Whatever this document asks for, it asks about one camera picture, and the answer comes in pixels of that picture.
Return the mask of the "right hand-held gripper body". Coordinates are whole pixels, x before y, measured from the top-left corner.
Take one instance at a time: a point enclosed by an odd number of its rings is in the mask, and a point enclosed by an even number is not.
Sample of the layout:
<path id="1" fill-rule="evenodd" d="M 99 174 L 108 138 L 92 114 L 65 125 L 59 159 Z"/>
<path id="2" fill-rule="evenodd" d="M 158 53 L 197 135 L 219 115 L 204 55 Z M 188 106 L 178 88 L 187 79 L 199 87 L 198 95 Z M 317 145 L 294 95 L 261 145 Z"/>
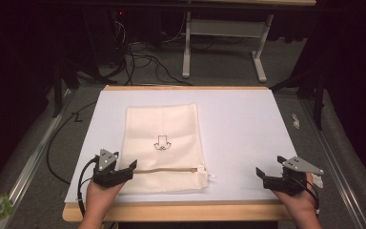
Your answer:
<path id="1" fill-rule="evenodd" d="M 322 176 L 324 171 L 298 156 L 287 159 L 282 165 L 282 177 L 265 176 L 263 187 L 294 196 L 307 187 L 306 174 Z"/>

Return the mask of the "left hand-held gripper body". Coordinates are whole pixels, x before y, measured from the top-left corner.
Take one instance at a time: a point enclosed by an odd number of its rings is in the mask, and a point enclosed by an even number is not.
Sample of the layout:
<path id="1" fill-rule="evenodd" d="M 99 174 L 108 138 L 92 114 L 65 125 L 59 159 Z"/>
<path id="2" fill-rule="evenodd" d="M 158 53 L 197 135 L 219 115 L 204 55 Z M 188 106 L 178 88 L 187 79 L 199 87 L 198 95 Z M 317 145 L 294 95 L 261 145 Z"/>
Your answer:
<path id="1" fill-rule="evenodd" d="M 118 184 L 127 182 L 133 178 L 132 174 L 123 173 L 122 170 L 115 170 L 117 159 L 113 153 L 101 149 L 97 156 L 98 162 L 93 169 L 93 182 L 104 188 L 110 188 Z"/>

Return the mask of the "cream cloth zipper bag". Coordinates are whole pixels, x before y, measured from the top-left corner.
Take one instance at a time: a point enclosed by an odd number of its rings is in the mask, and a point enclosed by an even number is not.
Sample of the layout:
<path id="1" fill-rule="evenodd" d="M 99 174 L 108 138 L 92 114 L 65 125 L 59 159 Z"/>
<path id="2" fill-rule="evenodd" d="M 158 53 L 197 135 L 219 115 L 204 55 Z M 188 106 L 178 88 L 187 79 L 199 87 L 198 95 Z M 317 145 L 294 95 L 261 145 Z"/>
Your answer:
<path id="1" fill-rule="evenodd" d="M 122 168 L 136 161 L 123 195 L 191 192 L 208 187 L 195 104 L 130 107 L 121 152 Z"/>

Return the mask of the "person's right hand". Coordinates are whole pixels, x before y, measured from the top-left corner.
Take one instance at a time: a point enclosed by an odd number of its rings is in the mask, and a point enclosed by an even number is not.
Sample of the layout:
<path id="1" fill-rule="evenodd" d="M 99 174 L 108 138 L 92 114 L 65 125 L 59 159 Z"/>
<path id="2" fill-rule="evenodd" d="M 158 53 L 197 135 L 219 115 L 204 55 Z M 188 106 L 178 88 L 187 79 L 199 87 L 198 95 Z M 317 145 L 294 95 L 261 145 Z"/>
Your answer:
<path id="1" fill-rule="evenodd" d="M 295 220 L 296 216 L 304 213 L 315 213 L 315 200 L 307 191 L 292 197 L 278 191 L 274 191 L 274 194 L 285 205 L 293 220 Z"/>

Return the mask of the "person's left hand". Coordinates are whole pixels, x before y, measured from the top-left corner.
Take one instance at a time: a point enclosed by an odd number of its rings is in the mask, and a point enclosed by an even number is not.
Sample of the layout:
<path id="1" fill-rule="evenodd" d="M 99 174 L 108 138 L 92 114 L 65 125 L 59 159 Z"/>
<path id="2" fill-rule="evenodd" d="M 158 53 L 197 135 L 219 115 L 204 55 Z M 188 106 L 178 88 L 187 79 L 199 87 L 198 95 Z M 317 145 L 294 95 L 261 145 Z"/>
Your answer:
<path id="1" fill-rule="evenodd" d="M 86 194 L 87 202 L 84 218 L 101 219 L 103 221 L 123 186 L 122 183 L 110 188 L 103 188 L 91 181 Z"/>

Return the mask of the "white sheet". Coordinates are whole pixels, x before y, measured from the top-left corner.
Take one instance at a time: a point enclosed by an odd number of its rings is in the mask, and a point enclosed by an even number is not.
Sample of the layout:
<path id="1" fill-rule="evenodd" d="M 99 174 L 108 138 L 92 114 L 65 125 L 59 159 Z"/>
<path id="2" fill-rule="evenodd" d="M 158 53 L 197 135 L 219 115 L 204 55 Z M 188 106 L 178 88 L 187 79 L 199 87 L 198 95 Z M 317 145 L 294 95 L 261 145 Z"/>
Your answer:
<path id="1" fill-rule="evenodd" d="M 295 156 L 295 147 L 271 91 L 129 87 L 105 89 L 99 94 L 65 201 L 76 201 L 77 182 L 90 159 L 102 149 L 121 150 L 127 108 L 190 103 L 197 105 L 203 155 L 211 175 L 209 186 L 189 193 L 122 193 L 116 200 L 133 203 L 273 199 L 275 196 L 263 188 L 255 169 L 278 177 L 282 167 L 276 158 Z"/>

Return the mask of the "wooden table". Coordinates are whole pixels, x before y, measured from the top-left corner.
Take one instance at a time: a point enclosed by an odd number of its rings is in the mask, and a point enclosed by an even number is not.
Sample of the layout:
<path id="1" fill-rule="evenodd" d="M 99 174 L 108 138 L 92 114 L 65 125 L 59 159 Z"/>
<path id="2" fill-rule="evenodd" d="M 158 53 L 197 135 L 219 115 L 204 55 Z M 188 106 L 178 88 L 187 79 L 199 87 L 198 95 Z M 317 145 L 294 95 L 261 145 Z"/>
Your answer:
<path id="1" fill-rule="evenodd" d="M 105 89 L 125 90 L 129 87 Z M 158 89 L 189 89 L 190 87 L 155 87 Z M 262 89 L 255 87 L 216 87 L 217 89 Z M 121 152 L 117 160 L 120 166 Z M 82 168 L 80 176 L 90 177 L 92 170 Z M 221 220 L 281 220 L 287 219 L 285 207 L 274 197 L 267 200 L 240 201 L 166 201 L 166 202 L 118 202 L 116 199 L 106 218 L 113 221 L 221 221 Z"/>

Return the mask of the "black metal stand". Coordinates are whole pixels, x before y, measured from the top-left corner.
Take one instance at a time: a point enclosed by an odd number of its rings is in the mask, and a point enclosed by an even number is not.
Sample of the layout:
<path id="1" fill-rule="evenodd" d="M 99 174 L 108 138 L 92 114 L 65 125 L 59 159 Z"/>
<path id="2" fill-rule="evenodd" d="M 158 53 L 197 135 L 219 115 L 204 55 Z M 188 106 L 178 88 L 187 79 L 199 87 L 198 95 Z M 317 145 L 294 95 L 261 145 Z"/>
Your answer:
<path id="1" fill-rule="evenodd" d="M 298 85 L 298 91 L 296 92 L 298 98 L 307 99 L 312 97 L 314 99 L 313 121 L 316 127 L 321 130 L 321 113 L 322 108 L 324 107 L 324 83 L 324 73 L 318 69 L 310 69 L 304 73 L 295 74 L 290 78 L 277 83 L 276 85 L 270 87 L 270 90 L 275 93 L 281 89 Z"/>
<path id="2" fill-rule="evenodd" d="M 77 90 L 79 88 L 79 81 L 72 62 L 67 58 L 59 56 L 53 67 L 53 117 L 58 117 L 63 108 L 63 85 L 66 85 L 68 89 Z"/>

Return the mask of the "metal floor rail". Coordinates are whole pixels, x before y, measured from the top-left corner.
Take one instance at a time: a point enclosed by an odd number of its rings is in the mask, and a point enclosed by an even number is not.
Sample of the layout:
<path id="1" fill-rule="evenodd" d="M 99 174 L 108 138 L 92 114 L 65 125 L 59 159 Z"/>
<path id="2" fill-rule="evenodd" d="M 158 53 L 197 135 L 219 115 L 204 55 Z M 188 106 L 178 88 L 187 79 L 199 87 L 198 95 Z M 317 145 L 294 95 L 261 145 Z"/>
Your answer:
<path id="1" fill-rule="evenodd" d="M 306 99 L 301 99 L 299 103 L 315 131 L 317 139 L 323 149 L 323 155 L 330 174 L 355 228 L 366 229 L 366 218 L 357 201 L 356 194 L 341 171 L 341 168 L 336 161 L 334 152 L 332 151 L 326 136 L 324 135 L 323 131 L 317 127 L 314 119 L 314 112 L 312 111 L 309 102 Z"/>
<path id="2" fill-rule="evenodd" d="M 26 132 L 0 176 L 0 194 L 7 194 L 13 211 L 0 220 L 0 229 L 8 229 L 15 212 L 29 189 L 33 178 L 45 158 L 49 141 L 56 131 L 64 110 L 68 108 L 75 90 L 66 89 L 60 94 L 63 106 L 57 116 L 53 116 L 54 92 L 49 92 L 51 103 Z"/>

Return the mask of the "white desk frame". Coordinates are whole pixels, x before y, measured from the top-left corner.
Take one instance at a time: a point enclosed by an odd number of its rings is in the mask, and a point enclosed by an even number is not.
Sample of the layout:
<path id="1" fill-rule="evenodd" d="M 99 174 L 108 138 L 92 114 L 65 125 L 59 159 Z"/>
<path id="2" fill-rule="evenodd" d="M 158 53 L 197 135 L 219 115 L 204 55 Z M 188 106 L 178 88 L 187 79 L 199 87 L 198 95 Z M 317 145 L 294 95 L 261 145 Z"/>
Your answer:
<path id="1" fill-rule="evenodd" d="M 262 22 L 192 19 L 191 13 L 187 12 L 182 77 L 189 78 L 191 74 L 191 37 L 193 35 L 257 38 L 258 48 L 253 50 L 251 55 L 258 81 L 260 83 L 266 83 L 267 76 L 260 57 L 273 23 L 273 19 L 274 16 L 272 14 L 269 14 Z"/>

